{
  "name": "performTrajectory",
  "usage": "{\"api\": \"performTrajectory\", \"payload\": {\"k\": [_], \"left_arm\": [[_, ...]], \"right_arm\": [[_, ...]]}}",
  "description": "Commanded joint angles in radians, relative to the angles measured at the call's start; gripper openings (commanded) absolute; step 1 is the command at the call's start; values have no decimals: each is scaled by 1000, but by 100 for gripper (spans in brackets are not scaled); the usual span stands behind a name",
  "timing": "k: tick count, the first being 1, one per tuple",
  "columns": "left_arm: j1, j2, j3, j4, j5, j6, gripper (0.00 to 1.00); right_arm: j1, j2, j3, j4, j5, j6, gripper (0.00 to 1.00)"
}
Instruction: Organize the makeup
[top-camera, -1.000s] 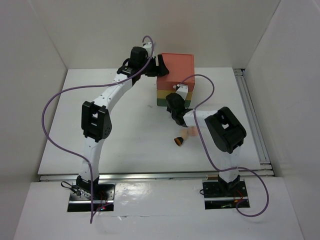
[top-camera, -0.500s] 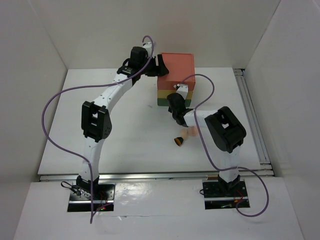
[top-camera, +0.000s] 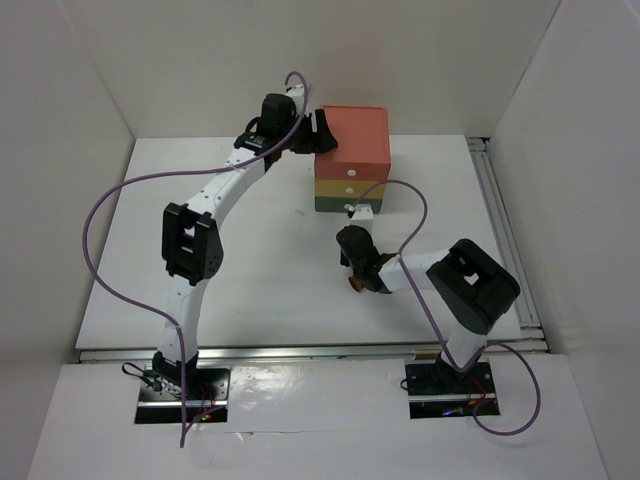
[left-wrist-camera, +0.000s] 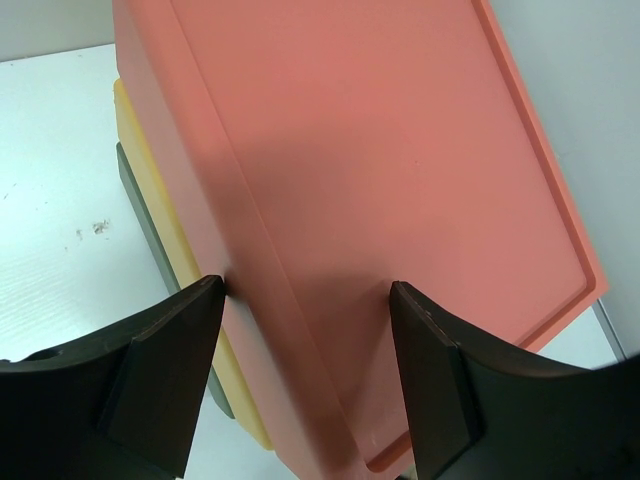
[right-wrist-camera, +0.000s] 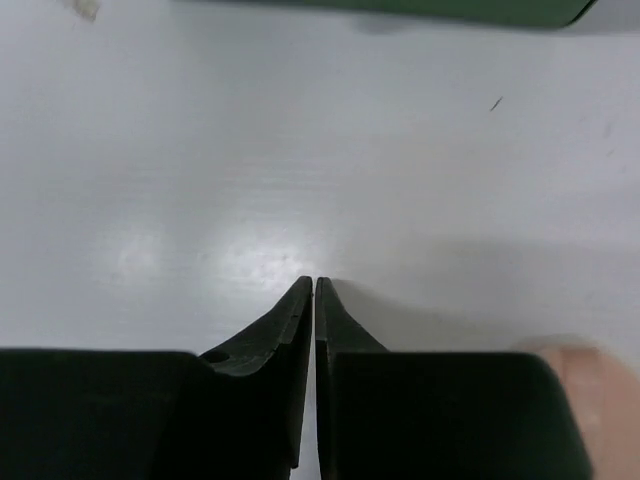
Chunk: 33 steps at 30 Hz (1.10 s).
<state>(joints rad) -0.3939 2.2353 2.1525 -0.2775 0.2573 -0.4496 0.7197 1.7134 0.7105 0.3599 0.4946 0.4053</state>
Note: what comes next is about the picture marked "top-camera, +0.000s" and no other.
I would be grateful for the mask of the small black kabuki brush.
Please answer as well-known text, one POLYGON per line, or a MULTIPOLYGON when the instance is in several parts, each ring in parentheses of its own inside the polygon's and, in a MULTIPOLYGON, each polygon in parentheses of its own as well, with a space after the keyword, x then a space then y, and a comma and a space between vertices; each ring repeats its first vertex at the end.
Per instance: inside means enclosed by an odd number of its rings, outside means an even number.
POLYGON ((364 289, 362 282, 355 275, 349 276, 348 281, 356 292, 361 292, 364 289))

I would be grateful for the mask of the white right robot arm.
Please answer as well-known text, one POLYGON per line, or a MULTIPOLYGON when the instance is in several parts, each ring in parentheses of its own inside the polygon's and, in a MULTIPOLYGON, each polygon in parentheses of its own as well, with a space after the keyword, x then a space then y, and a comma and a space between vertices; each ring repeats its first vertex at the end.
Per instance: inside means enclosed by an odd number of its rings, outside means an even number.
POLYGON ((407 257, 379 252, 361 226, 344 227, 336 240, 340 262, 351 269, 349 282, 355 290, 438 293, 457 325, 437 357, 436 379, 444 390, 460 391, 469 383, 497 320, 520 295, 516 279, 470 239, 457 241, 447 251, 407 257))

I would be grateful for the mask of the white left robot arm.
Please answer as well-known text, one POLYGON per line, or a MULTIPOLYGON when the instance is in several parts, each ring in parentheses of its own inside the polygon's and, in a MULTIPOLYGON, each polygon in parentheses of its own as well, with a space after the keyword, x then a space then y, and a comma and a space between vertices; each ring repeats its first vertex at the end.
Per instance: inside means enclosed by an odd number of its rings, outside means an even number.
POLYGON ((189 397, 199 383, 197 330, 204 293, 223 258, 221 226, 241 196, 277 162, 282 152, 327 153, 337 148, 325 113, 306 114, 302 85, 270 93, 260 115, 236 138, 223 171, 183 204, 163 212, 161 254, 170 277, 168 322, 152 359, 163 389, 189 397))

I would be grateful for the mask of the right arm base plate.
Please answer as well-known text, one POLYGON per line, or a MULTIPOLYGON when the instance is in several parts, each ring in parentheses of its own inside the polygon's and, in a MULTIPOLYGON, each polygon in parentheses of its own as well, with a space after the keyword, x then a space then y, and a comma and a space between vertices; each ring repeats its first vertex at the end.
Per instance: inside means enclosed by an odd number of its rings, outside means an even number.
POLYGON ((497 416, 500 407, 493 374, 488 362, 476 363, 470 373, 453 383, 444 382, 431 363, 407 363, 400 387, 408 395, 412 420, 497 416))

